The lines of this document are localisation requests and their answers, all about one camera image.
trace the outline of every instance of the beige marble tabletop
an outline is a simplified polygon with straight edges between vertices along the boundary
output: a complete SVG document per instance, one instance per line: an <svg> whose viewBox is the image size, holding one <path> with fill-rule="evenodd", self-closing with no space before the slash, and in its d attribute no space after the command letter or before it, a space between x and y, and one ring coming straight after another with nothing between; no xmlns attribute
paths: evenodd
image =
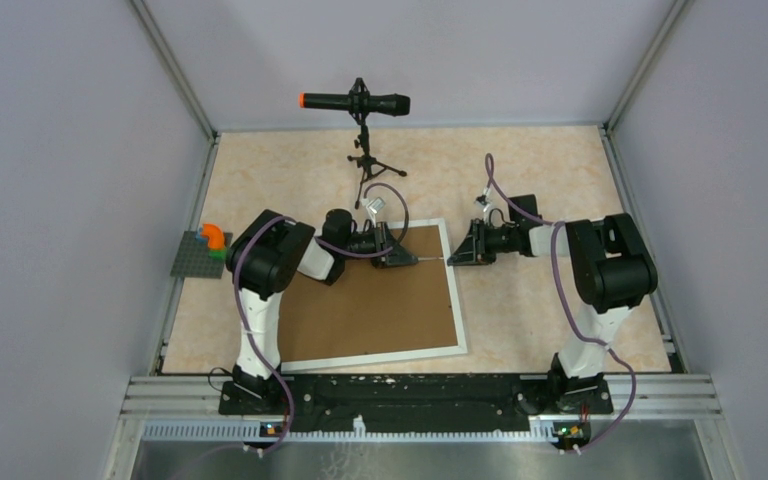
<svg viewBox="0 0 768 480"><path fill-rule="evenodd" d="M481 212L473 200L486 182L484 154L496 159L496 179L509 196L534 193L549 220L601 218L621 206L593 127L503 127L371 130L372 154L407 170L380 181L408 201L412 219L443 217L452 248ZM202 222L235 237L269 208L314 226L333 208L352 209L360 170L346 160L355 154L357 131L324 130L223 134L210 179ZM388 204L384 218L402 211L385 189L374 195ZM497 204L503 203L494 196ZM361 211L354 213L361 223ZM572 270L561 260L562 278L575 297ZM543 372L570 330L552 281L548 258L500 255L489 267L456 269L469 354L381 365L341 367L328 372ZM230 277L186 279L163 366L166 373L230 369L239 352L240 321ZM661 334L648 300L625 321L615 341L618 354L639 371L669 371ZM609 371L624 371L610 358Z"/></svg>

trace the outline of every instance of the black mounting plate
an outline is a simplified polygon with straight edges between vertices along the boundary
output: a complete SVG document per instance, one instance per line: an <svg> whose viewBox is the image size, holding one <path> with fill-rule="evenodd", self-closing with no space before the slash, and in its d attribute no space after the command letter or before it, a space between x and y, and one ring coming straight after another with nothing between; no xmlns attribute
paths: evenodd
<svg viewBox="0 0 768 480"><path fill-rule="evenodd" d="M541 375L298 374L285 379L296 405L296 432L351 431L358 416L369 432L528 431L528 415L536 413L529 402L548 398ZM266 405L231 381L222 393L221 415L283 415L286 410L283 402ZM613 412L610 400L596 398L588 403L591 415ZM570 412L543 405L540 413Z"/></svg>

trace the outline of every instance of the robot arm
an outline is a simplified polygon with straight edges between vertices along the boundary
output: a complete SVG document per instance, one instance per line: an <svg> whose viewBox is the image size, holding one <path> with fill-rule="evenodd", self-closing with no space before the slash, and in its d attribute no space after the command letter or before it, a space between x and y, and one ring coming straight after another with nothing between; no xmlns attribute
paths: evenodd
<svg viewBox="0 0 768 480"><path fill-rule="evenodd" d="M240 255L254 235L270 220L280 215L263 213L231 245L226 268L234 272ZM251 395L265 399L277 393L272 372L256 354L254 347L274 368L281 364L278 351L278 317L281 298L295 272L333 284L345 268L346 255L326 251L319 241L342 250L345 254L366 255L378 268L413 265L418 258L398 244L385 223L369 230L355 232L351 214L342 209L328 212L322 235L314 238L314 229L304 223L278 222L252 246L243 260L237 295L245 309L249 330L243 330L240 354L231 372L235 384Z"/></svg>
<svg viewBox="0 0 768 480"><path fill-rule="evenodd" d="M539 217L534 195L512 197L518 207ZM529 257L551 254L551 225L539 225L509 208L511 222L499 227L474 219L449 265L489 265L497 253ZM582 306L574 316L586 341L570 334L555 354L549 372L550 398L561 410L578 408L600 390L607 348L631 309L658 285L652 258L628 214L567 223L557 236L556 253L572 261Z"/></svg>

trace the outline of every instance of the black cable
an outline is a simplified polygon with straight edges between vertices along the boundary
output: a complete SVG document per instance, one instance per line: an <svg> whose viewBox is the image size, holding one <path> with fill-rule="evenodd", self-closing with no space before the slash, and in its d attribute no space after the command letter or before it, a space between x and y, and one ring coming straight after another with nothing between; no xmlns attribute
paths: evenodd
<svg viewBox="0 0 768 480"><path fill-rule="evenodd" d="M499 216L502 217L502 225L508 223L505 221L505 213L502 212L502 210L499 207L494 208L493 210L490 210L490 215L487 216L487 223L490 224L491 227L493 227L493 212L499 212Z"/></svg>
<svg viewBox="0 0 768 480"><path fill-rule="evenodd" d="M229 372L228 370L225 370L222 367L213 367L210 369L210 372L207 373L207 384L210 385L210 388L216 390L219 393L222 393L222 389L214 387L213 382L211 382L211 378L213 377L213 372L215 372L216 370L222 370L222 373L224 373L225 375L228 375L229 377L231 376L231 372Z"/></svg>

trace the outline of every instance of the white wall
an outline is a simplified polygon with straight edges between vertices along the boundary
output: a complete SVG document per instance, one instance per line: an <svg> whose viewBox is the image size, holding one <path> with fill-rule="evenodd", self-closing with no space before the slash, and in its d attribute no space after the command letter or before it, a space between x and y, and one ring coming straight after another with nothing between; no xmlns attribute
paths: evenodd
<svg viewBox="0 0 768 480"><path fill-rule="evenodd" d="M215 128L353 125L299 92L412 98L371 125L600 123L670 0L148 0Z"/></svg>
<svg viewBox="0 0 768 480"><path fill-rule="evenodd" d="M622 124L684 355L768 478L768 2L696 2Z"/></svg>
<svg viewBox="0 0 768 480"><path fill-rule="evenodd" d="M206 155L124 1L0 1L0 479L101 475Z"/></svg>

